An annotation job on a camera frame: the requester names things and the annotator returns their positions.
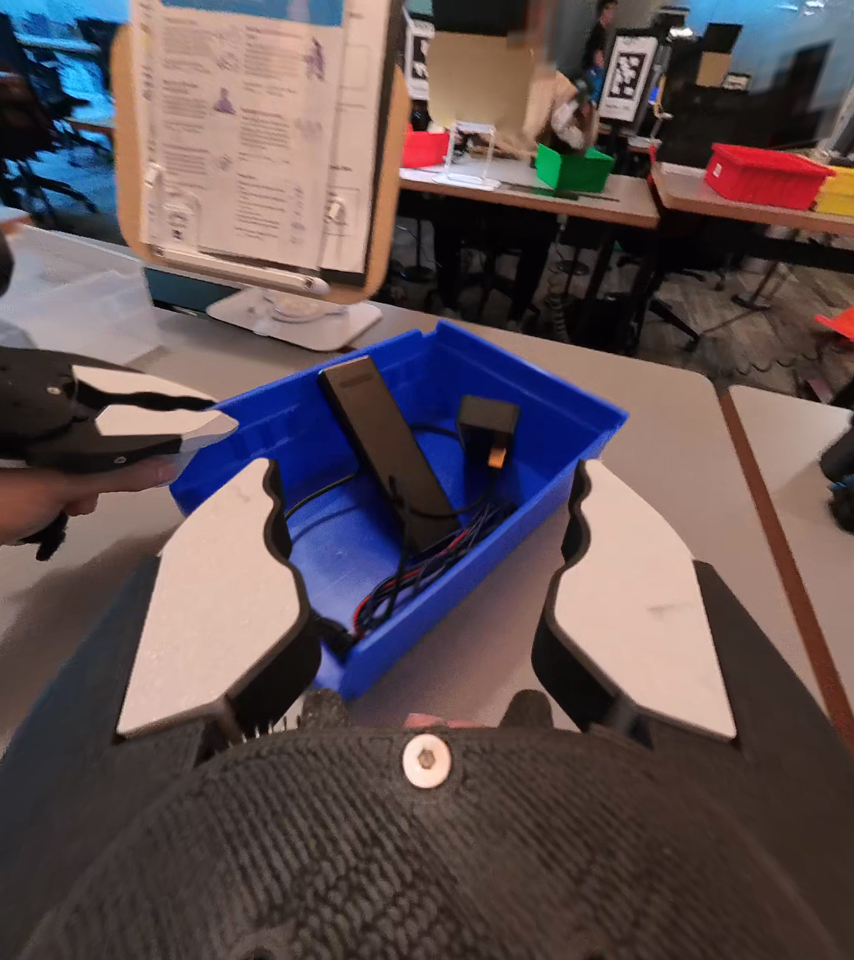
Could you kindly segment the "clear plastic divided bin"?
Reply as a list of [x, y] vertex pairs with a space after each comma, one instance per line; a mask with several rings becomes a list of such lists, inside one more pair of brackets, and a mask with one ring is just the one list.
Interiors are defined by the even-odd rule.
[[143, 261], [123, 248], [22, 226], [0, 298], [0, 346], [127, 365], [160, 346]]

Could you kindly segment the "dark teal box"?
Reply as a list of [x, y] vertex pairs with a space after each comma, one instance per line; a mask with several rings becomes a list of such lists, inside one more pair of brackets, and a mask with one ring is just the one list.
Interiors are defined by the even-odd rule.
[[153, 304], [174, 312], [203, 315], [208, 307], [241, 291], [240, 287], [152, 267], [145, 267], [144, 276]]

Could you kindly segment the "printed instruction sheets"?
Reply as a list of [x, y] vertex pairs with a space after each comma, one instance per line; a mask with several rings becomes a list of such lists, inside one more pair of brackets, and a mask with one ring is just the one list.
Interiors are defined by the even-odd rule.
[[139, 240], [199, 267], [360, 275], [397, 2], [131, 2]]

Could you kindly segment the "person's left hand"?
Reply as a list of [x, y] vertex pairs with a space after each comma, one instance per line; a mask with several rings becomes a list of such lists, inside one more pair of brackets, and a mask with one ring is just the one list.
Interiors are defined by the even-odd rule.
[[0, 549], [36, 534], [60, 514], [91, 514], [101, 497], [166, 486], [175, 464], [154, 459], [107, 473], [73, 475], [36, 468], [0, 468]]

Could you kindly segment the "small red plastic bin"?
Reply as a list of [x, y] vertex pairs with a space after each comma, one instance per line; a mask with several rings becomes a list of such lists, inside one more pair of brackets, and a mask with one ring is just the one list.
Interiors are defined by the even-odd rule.
[[402, 169], [420, 170], [442, 165], [449, 150], [447, 130], [415, 130], [408, 126], [402, 155]]

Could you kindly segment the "black power adapter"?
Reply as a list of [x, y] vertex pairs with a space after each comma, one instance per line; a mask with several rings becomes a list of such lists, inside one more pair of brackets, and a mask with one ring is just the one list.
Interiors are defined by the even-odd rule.
[[494, 472], [507, 464], [514, 446], [521, 408], [515, 403], [464, 394], [460, 398], [456, 428], [468, 462]]

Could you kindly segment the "blue plastic bin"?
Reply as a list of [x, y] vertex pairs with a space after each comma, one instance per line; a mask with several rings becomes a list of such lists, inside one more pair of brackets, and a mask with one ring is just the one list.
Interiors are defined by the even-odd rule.
[[[487, 522], [471, 550], [438, 577], [412, 577], [391, 618], [360, 639], [349, 656], [323, 651], [316, 680], [345, 699], [369, 690], [565, 505], [577, 463], [599, 457], [628, 419], [605, 398], [440, 320], [431, 333], [415, 329], [251, 390], [232, 388], [218, 406], [239, 427], [198, 454], [173, 484], [181, 512], [191, 514], [260, 457], [277, 461], [289, 505], [354, 471], [357, 461], [317, 379], [326, 366], [361, 355], [377, 365], [412, 426], [453, 430], [466, 395], [512, 403], [520, 417], [503, 478], [487, 501], [487, 515], [496, 511], [496, 520]], [[481, 496], [484, 470], [467, 464], [453, 438], [428, 432], [422, 450], [454, 507]], [[400, 556], [399, 525], [376, 483], [364, 476], [325, 493], [288, 526], [291, 561], [311, 605], [350, 629], [361, 600], [396, 572]]]

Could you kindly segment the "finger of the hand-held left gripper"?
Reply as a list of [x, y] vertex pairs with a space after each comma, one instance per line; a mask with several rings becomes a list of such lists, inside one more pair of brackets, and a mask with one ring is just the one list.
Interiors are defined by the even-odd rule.
[[66, 474], [102, 474], [158, 457], [183, 465], [238, 428], [218, 409], [104, 409], [61, 439], [59, 468]]
[[202, 391], [131, 368], [73, 364], [74, 397], [97, 411], [132, 406], [153, 412], [200, 412], [217, 401]]

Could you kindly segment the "clear acrylic stand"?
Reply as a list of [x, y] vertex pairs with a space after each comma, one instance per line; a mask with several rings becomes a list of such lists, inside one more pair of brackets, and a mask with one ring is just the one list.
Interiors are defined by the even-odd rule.
[[466, 187], [486, 192], [498, 189], [501, 181], [492, 175], [496, 126], [457, 119], [449, 127], [448, 133], [444, 162], [433, 175], [433, 181], [443, 186]]

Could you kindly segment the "cardboard sheet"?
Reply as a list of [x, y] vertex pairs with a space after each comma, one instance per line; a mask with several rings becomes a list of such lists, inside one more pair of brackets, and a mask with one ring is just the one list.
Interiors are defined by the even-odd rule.
[[438, 31], [426, 57], [429, 113], [445, 128], [457, 121], [517, 134], [524, 125], [537, 54], [507, 37]]

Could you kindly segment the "black office chair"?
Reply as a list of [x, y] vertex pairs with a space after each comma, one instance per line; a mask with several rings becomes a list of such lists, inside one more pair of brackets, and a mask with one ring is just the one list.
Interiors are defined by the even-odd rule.
[[16, 74], [0, 75], [0, 201], [28, 215], [39, 208], [55, 227], [60, 221], [48, 193], [67, 197], [90, 214], [98, 214], [96, 205], [83, 193], [65, 182], [40, 176], [31, 167], [38, 154], [57, 151], [58, 133], [26, 82]]

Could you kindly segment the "green plastic bin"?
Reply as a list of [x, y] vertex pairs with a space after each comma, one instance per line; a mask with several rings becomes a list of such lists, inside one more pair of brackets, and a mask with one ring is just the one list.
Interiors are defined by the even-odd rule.
[[600, 194], [611, 175], [615, 159], [596, 148], [584, 153], [564, 153], [538, 145], [534, 163], [537, 179], [561, 193]]

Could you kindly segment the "large red plastic bin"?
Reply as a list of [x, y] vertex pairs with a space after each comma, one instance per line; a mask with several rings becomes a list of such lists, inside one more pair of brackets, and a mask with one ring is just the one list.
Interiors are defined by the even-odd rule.
[[715, 143], [705, 183], [725, 200], [783, 210], [811, 210], [833, 168], [788, 151]]

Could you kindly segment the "black rectangular device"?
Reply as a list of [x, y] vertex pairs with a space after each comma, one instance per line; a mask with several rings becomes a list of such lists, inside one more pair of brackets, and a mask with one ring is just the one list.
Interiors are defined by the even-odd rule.
[[456, 512], [373, 359], [325, 367], [317, 384], [360, 465], [376, 483], [405, 544], [425, 554], [462, 531]]

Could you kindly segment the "grey desk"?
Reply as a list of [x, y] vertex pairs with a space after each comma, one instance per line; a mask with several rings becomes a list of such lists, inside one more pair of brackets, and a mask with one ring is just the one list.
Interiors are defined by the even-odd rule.
[[815, 689], [854, 760], [854, 534], [832, 518], [818, 464], [850, 413], [740, 386], [720, 400]]
[[[712, 565], [826, 709], [718, 394], [691, 371], [465, 323], [462, 327], [628, 412], [602, 461]], [[219, 400], [285, 378], [331, 354], [261, 339], [208, 319], [155, 309], [156, 346], [132, 366]], [[166, 490], [113, 494], [69, 525], [49, 562], [0, 552], [0, 759], [13, 731], [111, 605], [136, 562], [166, 541], [180, 514]], [[512, 695], [537, 688], [530, 646], [566, 511], [530, 534], [465, 601], [348, 705], [362, 726], [409, 714], [498, 722]]]

